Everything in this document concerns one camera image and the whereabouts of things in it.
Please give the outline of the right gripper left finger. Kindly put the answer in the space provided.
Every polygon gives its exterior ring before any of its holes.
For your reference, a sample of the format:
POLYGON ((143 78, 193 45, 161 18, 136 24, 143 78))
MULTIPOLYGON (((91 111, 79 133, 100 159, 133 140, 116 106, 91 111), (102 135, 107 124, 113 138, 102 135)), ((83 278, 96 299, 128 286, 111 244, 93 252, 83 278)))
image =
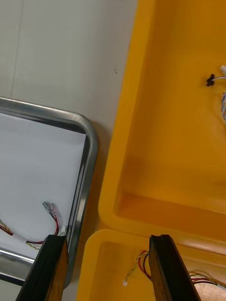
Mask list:
POLYGON ((60 301, 67 270, 66 236, 47 236, 16 300, 60 301))

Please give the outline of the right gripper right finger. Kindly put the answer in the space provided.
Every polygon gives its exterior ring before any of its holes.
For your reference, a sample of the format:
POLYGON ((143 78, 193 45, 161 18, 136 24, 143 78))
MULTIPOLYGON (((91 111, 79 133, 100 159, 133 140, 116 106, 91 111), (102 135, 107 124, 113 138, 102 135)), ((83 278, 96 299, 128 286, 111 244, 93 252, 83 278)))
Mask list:
POLYGON ((157 301, 200 300, 170 235, 150 237, 149 266, 157 301))

